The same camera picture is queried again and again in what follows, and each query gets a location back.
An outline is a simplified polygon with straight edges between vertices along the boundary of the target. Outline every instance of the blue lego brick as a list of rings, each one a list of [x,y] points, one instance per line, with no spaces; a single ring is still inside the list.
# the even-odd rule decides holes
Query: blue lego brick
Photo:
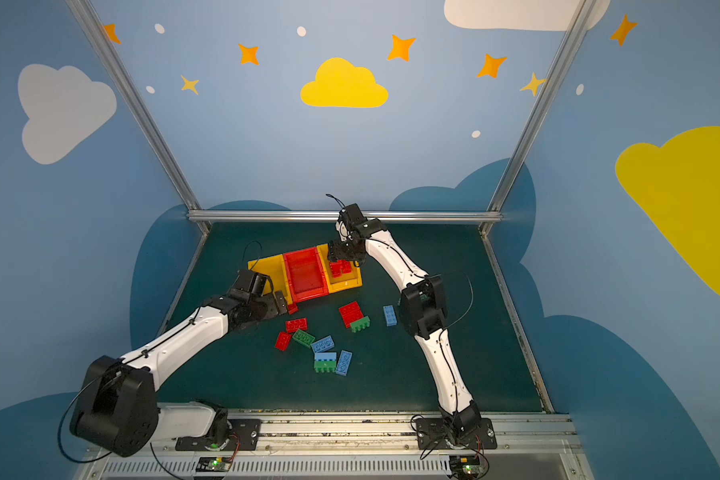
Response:
[[[316,362],[335,362],[336,352],[324,352],[315,354]]]
[[[398,318],[394,316],[394,307],[392,305],[384,306],[384,316],[387,319],[387,326],[395,326],[398,324]]]
[[[341,376],[347,376],[347,370],[349,370],[349,362],[352,360],[352,352],[342,350],[342,355],[338,358],[338,364],[336,364],[336,373]]]
[[[324,339],[320,339],[312,344],[312,350],[315,353],[324,352],[333,348],[333,339],[328,335]]]

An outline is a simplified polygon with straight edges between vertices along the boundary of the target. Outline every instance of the blue wall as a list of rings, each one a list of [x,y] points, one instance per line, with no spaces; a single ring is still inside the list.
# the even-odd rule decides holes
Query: blue wall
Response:
[[[452,2],[456,9],[465,3]],[[534,102],[521,89],[533,72],[544,78],[563,36],[532,24],[460,28],[446,19],[443,0],[94,5],[102,23],[115,25],[115,47],[205,208],[259,200],[328,210],[335,204],[323,194],[333,192],[386,210],[415,187],[455,188],[511,155]],[[393,35],[416,39],[408,62],[388,60]],[[258,64],[241,64],[238,44],[257,46]],[[496,78],[478,78],[486,54],[507,58]],[[302,86],[334,57],[373,72],[388,91],[386,103],[302,102]],[[182,76],[198,81],[197,94],[182,90]]]
[[[619,46],[610,36],[625,14],[638,25]],[[720,2],[613,0],[490,235],[553,404],[570,411],[600,479],[720,474],[720,296],[614,168],[631,145],[710,125]],[[686,201],[703,204],[704,191]]]
[[[19,436],[52,452],[48,428],[88,364],[131,348],[132,287],[160,285],[151,297],[157,307],[135,319],[154,335],[200,235],[183,206],[172,210],[181,200],[116,92],[114,115],[71,152],[51,164],[29,155],[18,80],[30,64],[51,73],[71,65],[109,85],[99,90],[114,86],[63,0],[0,2],[0,445],[17,445]],[[51,108],[73,106],[62,99]],[[72,120],[93,116],[83,111]],[[163,231],[173,232],[168,246],[145,239],[161,216]],[[162,270],[148,259],[158,248],[167,252],[157,254]],[[144,260],[134,274],[137,257]],[[56,458],[39,478],[72,472]]]

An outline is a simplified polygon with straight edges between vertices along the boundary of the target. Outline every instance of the green lego brick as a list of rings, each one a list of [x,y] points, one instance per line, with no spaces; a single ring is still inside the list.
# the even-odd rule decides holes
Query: green lego brick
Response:
[[[352,328],[352,333],[359,332],[360,330],[367,329],[371,326],[371,319],[369,319],[367,316],[364,316],[360,320],[355,320],[354,322],[349,324],[350,328]]]
[[[312,342],[315,341],[315,337],[309,335],[304,330],[297,330],[296,333],[293,334],[293,339],[307,348],[312,348]]]
[[[315,361],[315,371],[317,373],[334,373],[336,371],[336,361],[317,360]]]

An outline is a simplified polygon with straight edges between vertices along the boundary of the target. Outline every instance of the red lego brick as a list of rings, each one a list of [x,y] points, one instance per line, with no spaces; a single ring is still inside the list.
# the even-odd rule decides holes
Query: red lego brick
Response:
[[[277,343],[275,348],[284,352],[288,348],[288,344],[291,342],[291,336],[288,333],[280,332],[277,336]]]
[[[331,264],[331,276],[336,278],[342,275],[342,260]]]
[[[342,316],[342,320],[344,320],[344,326],[349,328],[349,324],[354,322],[355,320],[360,320],[364,317],[362,312],[360,311],[360,305],[358,305],[357,302],[352,302],[348,305],[344,305],[343,307],[338,309],[338,312]]]
[[[307,319],[296,319],[296,320],[288,320],[286,322],[286,331],[288,333],[294,333],[297,330],[307,330]]]

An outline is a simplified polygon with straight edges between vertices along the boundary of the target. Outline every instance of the work surface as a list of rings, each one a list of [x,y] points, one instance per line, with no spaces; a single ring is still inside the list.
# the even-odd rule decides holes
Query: work surface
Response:
[[[451,348],[470,393],[483,411],[538,412],[540,401],[509,315],[504,308],[475,226],[391,225],[395,241],[430,274],[442,274],[448,322],[470,303],[468,314],[450,329]],[[262,256],[324,244],[336,237],[332,224],[214,224],[186,284],[169,327],[184,320],[206,298],[226,292],[235,281],[242,250],[250,240]],[[251,245],[247,260],[259,255]],[[162,402],[204,399],[228,408],[294,410],[438,409],[438,394],[421,347],[402,324],[387,327],[384,305],[397,308],[399,292],[371,257],[361,268],[362,286],[298,304],[292,316],[278,316],[208,345],[169,378]],[[371,326],[351,333],[338,308],[357,301]],[[285,321],[306,317],[318,340],[330,335],[331,351],[352,352],[346,377],[316,373],[311,349],[291,341],[275,349]]]

